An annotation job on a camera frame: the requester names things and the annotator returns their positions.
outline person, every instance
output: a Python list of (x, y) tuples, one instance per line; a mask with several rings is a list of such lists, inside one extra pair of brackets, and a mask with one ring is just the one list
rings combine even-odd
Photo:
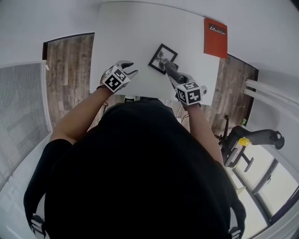
[(24, 195), (35, 235), (238, 238), (233, 212), (241, 238), (245, 209), (200, 106), (184, 106), (191, 133), (152, 98), (110, 108), (88, 131), (112, 94), (101, 84), (53, 130)]

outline office chair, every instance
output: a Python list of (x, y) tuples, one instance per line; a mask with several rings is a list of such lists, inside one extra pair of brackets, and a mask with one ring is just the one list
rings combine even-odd
[(232, 129), (231, 133), (227, 135), (229, 117), (226, 115), (225, 119), (226, 124), (223, 136), (215, 135), (215, 137), (219, 139), (219, 145), (222, 145), (221, 153), (223, 163), (226, 167), (235, 167), (239, 162), (240, 158), (242, 157), (247, 163), (247, 167), (245, 169), (245, 172), (247, 172), (254, 161), (254, 158), (251, 158), (251, 160), (249, 160), (246, 157), (246, 155), (244, 154), (246, 146), (243, 146), (234, 162), (232, 162), (235, 154), (238, 151), (238, 149), (235, 148), (235, 146), (240, 138), (249, 139), (252, 145), (274, 145), (276, 149), (281, 149), (285, 144), (285, 138), (281, 135), (281, 133), (279, 131), (274, 131), (271, 129), (264, 129), (251, 132), (247, 129), (242, 128), (241, 126), (235, 126)]

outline red box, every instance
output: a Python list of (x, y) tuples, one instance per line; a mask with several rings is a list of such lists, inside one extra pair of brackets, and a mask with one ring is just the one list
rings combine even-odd
[(204, 53), (220, 58), (228, 57), (228, 27), (205, 18)]

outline photo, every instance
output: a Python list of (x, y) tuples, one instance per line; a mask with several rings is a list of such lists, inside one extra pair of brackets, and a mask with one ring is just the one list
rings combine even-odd
[(149, 66), (165, 75), (166, 71), (164, 68), (164, 64), (166, 62), (173, 62), (177, 55), (178, 54), (175, 51), (161, 44), (161, 46), (154, 54), (152, 60), (150, 61)]

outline white wall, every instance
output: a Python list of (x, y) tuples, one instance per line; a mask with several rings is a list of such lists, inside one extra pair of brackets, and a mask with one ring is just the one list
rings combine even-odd
[(0, 64), (38, 61), (43, 43), (95, 31), (101, 0), (0, 1)]
[(23, 198), (50, 134), (23, 160), (0, 191), (0, 238), (34, 239), (24, 211)]
[(142, 2), (177, 7), (220, 21), (228, 26), (229, 54), (259, 69), (299, 76), (299, 13), (290, 0)]

